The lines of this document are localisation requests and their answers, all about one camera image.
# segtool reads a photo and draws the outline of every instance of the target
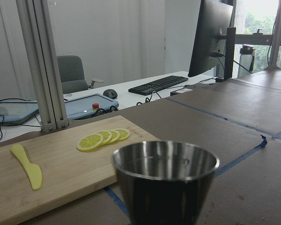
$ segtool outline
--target wooden cutting board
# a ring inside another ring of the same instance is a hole
[[[76,150],[77,142],[100,130],[127,128],[125,141],[99,147],[93,152]],[[156,137],[122,116],[62,130],[19,142],[30,162],[38,164],[43,184],[33,191],[23,167],[7,145],[0,147],[0,224],[17,224],[116,182],[111,165],[114,150],[156,141]]]

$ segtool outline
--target computer monitor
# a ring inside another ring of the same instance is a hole
[[[189,77],[202,74],[220,63],[217,57],[221,57],[221,53],[225,54],[232,10],[232,6],[216,0],[201,0]]]

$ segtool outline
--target clear bottle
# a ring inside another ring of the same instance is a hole
[[[252,72],[254,67],[255,48],[252,45],[243,45],[239,53],[239,64]],[[250,74],[250,72],[248,72],[247,70],[239,66],[237,77],[242,77]]]

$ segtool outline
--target yellow lemon slice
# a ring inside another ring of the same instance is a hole
[[[118,132],[117,130],[110,130],[110,132],[111,132],[111,139],[109,140],[109,142],[107,144],[116,142],[118,140],[118,138],[120,137],[120,132]]]
[[[91,151],[94,150],[96,147],[100,146],[102,142],[103,142],[102,134],[93,134],[85,138],[82,138],[77,143],[76,148],[79,151]]]
[[[130,137],[130,131],[128,129],[117,128],[115,130],[120,132],[120,137],[118,138],[118,141],[123,141],[123,140],[126,140],[126,139],[128,139]]]
[[[101,145],[107,144],[112,137],[112,133],[109,130],[99,131],[98,134],[101,134],[103,136],[103,141]]]

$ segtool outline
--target keyboard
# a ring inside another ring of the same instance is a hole
[[[134,88],[130,88],[128,91],[139,95],[149,95],[152,94],[153,91],[163,90],[187,80],[188,78],[186,77],[171,75],[149,83],[142,84],[140,86],[136,86]]]

